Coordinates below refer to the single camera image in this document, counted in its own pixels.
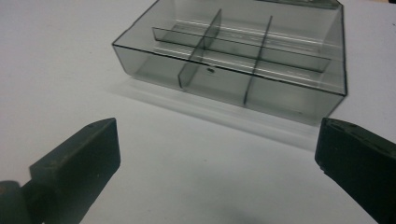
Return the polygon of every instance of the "white table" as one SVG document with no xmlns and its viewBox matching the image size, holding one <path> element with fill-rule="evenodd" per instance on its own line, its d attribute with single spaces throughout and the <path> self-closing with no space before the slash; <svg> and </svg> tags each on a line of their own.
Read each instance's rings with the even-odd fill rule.
<svg viewBox="0 0 396 224">
<path fill-rule="evenodd" d="M 82 223 L 374 223 L 314 161 L 318 127 L 131 79 L 111 42 L 153 1 L 1 1 L 0 180 L 88 123 L 121 167 Z M 346 7 L 349 95 L 332 118 L 396 142 L 396 6 Z"/>
</svg>

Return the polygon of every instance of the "vertical divider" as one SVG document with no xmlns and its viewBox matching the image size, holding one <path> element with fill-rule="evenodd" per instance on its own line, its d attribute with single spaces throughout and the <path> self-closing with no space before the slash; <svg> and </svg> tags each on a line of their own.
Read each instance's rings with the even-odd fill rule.
<svg viewBox="0 0 396 224">
<path fill-rule="evenodd" d="M 188 59 L 189 61 L 194 61 L 198 63 L 202 61 L 205 49 L 208 49 L 210 47 L 214 38 L 218 35 L 220 26 L 221 9 L 219 9 L 212 22 L 210 22 L 209 26 L 205 30 L 204 35 L 199 40 L 197 46 L 195 46 Z M 199 66 L 200 65 L 196 63 L 185 63 L 183 65 L 183 68 L 177 75 L 178 85 L 181 89 L 190 84 Z"/>
<path fill-rule="evenodd" d="M 264 37 L 262 38 L 262 45 L 260 46 L 259 54 L 257 55 L 256 62 L 254 63 L 252 75 L 256 74 L 257 66 L 259 64 L 260 57 L 262 55 L 262 51 L 263 51 L 263 48 L 264 48 L 265 40 L 266 40 L 266 38 L 268 36 L 268 31 L 270 30 L 272 19 L 273 19 L 273 16 L 270 17 L 270 20 L 268 21 L 267 27 L 265 29 Z M 245 97 L 244 97 L 244 105 L 247 104 L 248 94 L 250 92 L 252 83 L 253 83 L 253 76 L 250 77 L 250 80 L 248 81 L 248 84 L 247 84 L 247 90 L 245 91 Z"/>
</svg>

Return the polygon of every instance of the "clear acrylic organizer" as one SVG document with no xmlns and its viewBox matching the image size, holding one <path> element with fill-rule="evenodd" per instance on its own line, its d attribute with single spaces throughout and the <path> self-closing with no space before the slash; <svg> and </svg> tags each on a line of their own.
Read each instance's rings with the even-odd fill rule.
<svg viewBox="0 0 396 224">
<path fill-rule="evenodd" d="M 333 0 L 158 0 L 113 47 L 136 79 L 303 123 L 347 96 Z"/>
</svg>

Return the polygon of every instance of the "white surface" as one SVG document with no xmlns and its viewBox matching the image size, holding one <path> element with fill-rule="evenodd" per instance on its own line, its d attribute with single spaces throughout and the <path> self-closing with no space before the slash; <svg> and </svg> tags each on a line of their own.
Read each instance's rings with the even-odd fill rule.
<svg viewBox="0 0 396 224">
<path fill-rule="evenodd" d="M 151 3 L 0 1 L 0 180 L 23 185 L 115 117 L 121 168 L 83 223 L 374 223 L 316 165 L 318 128 L 124 74 L 110 44 Z M 396 6 L 343 3 L 349 95 L 332 117 L 396 142 Z"/>
</svg>

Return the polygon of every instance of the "storage box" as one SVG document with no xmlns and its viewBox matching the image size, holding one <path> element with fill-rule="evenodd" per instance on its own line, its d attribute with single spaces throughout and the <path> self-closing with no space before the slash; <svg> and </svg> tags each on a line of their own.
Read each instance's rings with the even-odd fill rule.
<svg viewBox="0 0 396 224">
<path fill-rule="evenodd" d="M 347 96 L 335 1 L 158 0 L 113 47 L 136 79 L 304 123 Z"/>
</svg>

